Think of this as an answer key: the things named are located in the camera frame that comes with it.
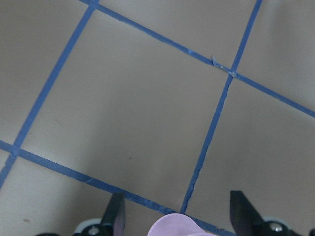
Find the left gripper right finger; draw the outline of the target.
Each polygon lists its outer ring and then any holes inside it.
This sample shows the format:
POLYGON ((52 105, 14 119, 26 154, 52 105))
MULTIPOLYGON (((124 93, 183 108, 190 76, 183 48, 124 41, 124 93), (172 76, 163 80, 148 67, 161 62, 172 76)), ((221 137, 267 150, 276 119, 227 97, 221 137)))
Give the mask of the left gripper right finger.
POLYGON ((230 192, 229 218, 237 236, 267 236, 268 225, 242 191, 230 192))

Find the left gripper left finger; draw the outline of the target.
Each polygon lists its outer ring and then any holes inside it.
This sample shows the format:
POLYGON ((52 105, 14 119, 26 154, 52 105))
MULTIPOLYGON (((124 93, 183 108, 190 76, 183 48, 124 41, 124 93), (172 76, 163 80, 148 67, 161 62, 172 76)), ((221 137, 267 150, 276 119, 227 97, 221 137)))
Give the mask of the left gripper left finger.
POLYGON ((123 236, 126 223, 124 193, 113 193, 101 219, 100 225, 105 236, 123 236))

